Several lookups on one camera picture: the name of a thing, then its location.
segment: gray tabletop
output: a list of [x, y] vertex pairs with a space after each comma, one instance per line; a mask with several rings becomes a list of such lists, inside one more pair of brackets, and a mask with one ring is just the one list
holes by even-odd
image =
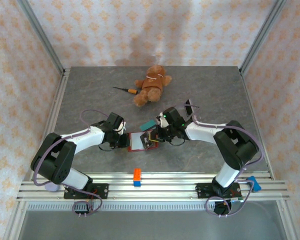
[[[83, 130], [79, 114], [84, 109], [114, 112], [126, 121], [128, 132], [139, 132], [145, 124], [165, 109], [191, 99], [200, 106], [198, 119], [204, 123], [223, 124], [237, 120], [252, 134], [257, 129], [248, 97], [237, 67], [232, 66], [167, 66], [172, 76], [159, 102], [143, 107], [133, 103], [134, 95], [114, 89], [134, 88], [135, 79], [144, 79], [147, 67], [72, 67], [65, 88], [55, 132], [69, 134]], [[86, 113], [91, 124], [105, 120], [97, 113]], [[143, 172], [218, 172], [224, 160], [216, 145], [202, 141], [186, 141], [181, 146], [161, 143], [158, 148], [128, 152], [127, 149], [101, 151], [92, 146], [75, 155], [72, 166], [85, 173], [126, 172], [134, 168]], [[268, 171], [265, 161], [247, 170]]]

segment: orange lego brick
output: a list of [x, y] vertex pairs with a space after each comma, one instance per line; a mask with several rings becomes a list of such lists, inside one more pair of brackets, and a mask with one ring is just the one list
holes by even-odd
[[133, 172], [133, 181], [140, 182], [141, 181], [141, 168], [135, 168]]

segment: black cable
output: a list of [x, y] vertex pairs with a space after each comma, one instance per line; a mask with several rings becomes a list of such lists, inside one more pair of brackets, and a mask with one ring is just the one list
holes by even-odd
[[113, 149], [115, 149], [115, 147], [113, 147], [113, 148], [111, 148], [111, 150], [105, 150], [105, 149], [103, 149], [102, 147], [100, 147], [100, 145], [98, 145], [98, 147], [99, 147], [99, 149], [101, 150], [101, 151], [105, 151], [105, 152], [111, 152]]
[[181, 146], [182, 144], [184, 144], [186, 142], [186, 140], [184, 138], [183, 139], [183, 142], [180, 143], [180, 144], [172, 144], [171, 142], [169, 142], [172, 146]]

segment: blue lego brick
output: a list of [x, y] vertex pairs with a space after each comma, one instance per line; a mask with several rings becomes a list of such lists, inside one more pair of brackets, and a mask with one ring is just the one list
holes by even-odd
[[150, 120], [148, 122], [146, 122], [145, 124], [140, 126], [141, 131], [146, 131], [149, 130], [151, 128], [154, 128], [157, 125], [157, 123], [154, 120]]
[[253, 185], [253, 189], [252, 189], [253, 193], [259, 192], [262, 189], [261, 186], [259, 185], [259, 183], [257, 182], [257, 179], [254, 176], [248, 177], [247, 180], [254, 181], [254, 185]]
[[140, 181], [133, 181], [133, 186], [141, 187], [141, 182]]

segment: screwdriver handle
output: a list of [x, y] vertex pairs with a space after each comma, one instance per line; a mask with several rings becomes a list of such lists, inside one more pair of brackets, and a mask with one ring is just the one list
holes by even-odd
[[128, 93], [131, 93], [131, 94], [138, 94], [138, 91], [135, 90], [135, 89], [128, 89]]

